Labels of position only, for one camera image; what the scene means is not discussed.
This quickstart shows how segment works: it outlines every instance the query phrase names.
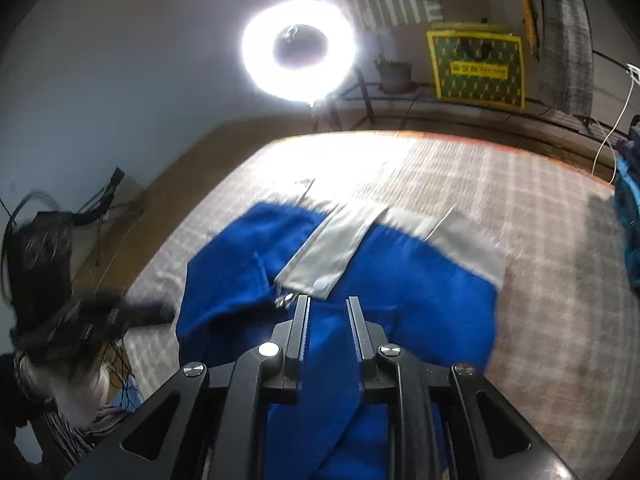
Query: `plant pot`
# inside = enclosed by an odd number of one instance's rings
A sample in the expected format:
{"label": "plant pot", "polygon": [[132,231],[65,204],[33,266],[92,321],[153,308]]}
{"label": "plant pot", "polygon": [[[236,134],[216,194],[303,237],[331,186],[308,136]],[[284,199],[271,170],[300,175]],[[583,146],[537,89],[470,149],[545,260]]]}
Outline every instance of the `plant pot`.
{"label": "plant pot", "polygon": [[411,81],[411,63],[381,63],[377,66],[380,73],[380,89],[385,94],[407,94],[415,89]]}

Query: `triangular cutout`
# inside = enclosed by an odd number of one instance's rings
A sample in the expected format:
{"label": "triangular cutout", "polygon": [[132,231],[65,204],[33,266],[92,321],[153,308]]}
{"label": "triangular cutout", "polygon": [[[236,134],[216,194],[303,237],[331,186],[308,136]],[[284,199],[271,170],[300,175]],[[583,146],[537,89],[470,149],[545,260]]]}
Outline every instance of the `triangular cutout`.
{"label": "triangular cutout", "polygon": [[505,458],[531,447],[522,430],[484,392],[478,392],[476,400],[496,458]]}
{"label": "triangular cutout", "polygon": [[122,448],[147,460],[160,455],[162,443],[180,402],[178,394],[168,396],[133,432],[122,441]]}

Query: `checkered blanket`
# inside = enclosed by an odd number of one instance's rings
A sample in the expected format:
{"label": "checkered blanket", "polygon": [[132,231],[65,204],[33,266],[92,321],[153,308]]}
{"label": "checkered blanket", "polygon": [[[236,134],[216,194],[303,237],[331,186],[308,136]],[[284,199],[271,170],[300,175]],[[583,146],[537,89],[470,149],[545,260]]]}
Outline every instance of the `checkered blanket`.
{"label": "checkered blanket", "polygon": [[[640,428],[640,311],[612,189],[539,155],[431,134],[323,134],[264,147],[162,245],[129,291],[179,306],[190,258],[273,190],[444,215],[452,205],[508,252],[487,377],[582,480],[605,479]],[[144,397],[178,368],[173,329],[131,332]]]}

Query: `white cord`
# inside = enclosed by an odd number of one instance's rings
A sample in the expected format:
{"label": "white cord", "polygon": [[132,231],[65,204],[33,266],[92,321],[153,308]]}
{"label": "white cord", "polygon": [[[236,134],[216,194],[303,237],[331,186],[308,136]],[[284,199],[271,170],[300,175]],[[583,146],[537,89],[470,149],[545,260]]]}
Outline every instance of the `white cord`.
{"label": "white cord", "polygon": [[618,116],[618,120],[616,121],[616,124],[613,125],[613,128],[611,129],[611,131],[607,134],[607,136],[604,138],[604,140],[602,141],[602,144],[600,145],[600,147],[598,148],[598,152],[596,153],[596,157],[593,159],[593,166],[591,167],[591,174],[593,174],[593,172],[596,169],[596,162],[598,161],[598,156],[600,155],[600,152],[602,151],[602,147],[605,145],[605,143],[609,140],[610,135],[616,131],[616,128],[618,127],[618,124],[620,124],[620,119],[622,119],[622,115],[624,115],[625,111],[626,111],[626,107],[629,105],[629,100],[631,99],[631,94],[634,91],[634,84],[637,83],[640,85],[640,70],[638,70],[637,67],[633,66],[633,65],[629,65],[629,72],[631,74],[631,86],[629,88],[629,94],[626,96],[626,102],[624,107],[622,108],[622,111],[620,112],[620,115]]}
{"label": "white cord", "polygon": [[[602,129],[602,124],[600,124],[600,121],[597,120],[597,119],[594,119],[594,121],[596,121],[596,123],[598,124],[598,127],[600,129],[600,133],[604,135],[604,130]],[[616,152],[613,149],[613,145],[611,144],[611,141],[607,140],[607,144],[611,148],[611,156],[613,157],[613,175],[611,176],[611,180],[609,180],[609,183],[613,184],[613,181],[616,178],[616,170],[618,169],[618,162],[616,160]]]}

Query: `yellow border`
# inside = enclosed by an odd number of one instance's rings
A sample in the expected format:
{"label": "yellow border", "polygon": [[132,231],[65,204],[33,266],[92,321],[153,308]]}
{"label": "yellow border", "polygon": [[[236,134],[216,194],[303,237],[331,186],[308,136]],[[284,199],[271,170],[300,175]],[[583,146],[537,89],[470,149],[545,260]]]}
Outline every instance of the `yellow border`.
{"label": "yellow border", "polygon": [[[487,101],[483,99],[473,99],[473,98],[462,98],[462,97],[442,97],[442,92],[440,90],[440,73],[438,70],[438,60],[436,59],[435,48],[433,47],[433,38],[479,38],[481,40],[500,40],[500,41],[511,41],[511,43],[518,44],[518,51],[520,53],[520,73],[522,77],[520,78],[520,105],[512,105],[508,103],[498,102],[498,101]],[[427,44],[429,46],[429,54],[431,57],[431,67],[433,68],[433,82],[436,85],[436,95],[438,99],[443,99],[447,101],[468,101],[475,103],[484,103],[484,104],[496,104],[498,106],[504,106],[507,108],[519,108],[520,110],[524,110],[525,104],[527,102],[525,95],[525,72],[524,72],[524,56],[522,52],[522,38],[519,36],[510,36],[508,34],[495,34],[494,32],[473,32],[466,30],[427,30]]]}

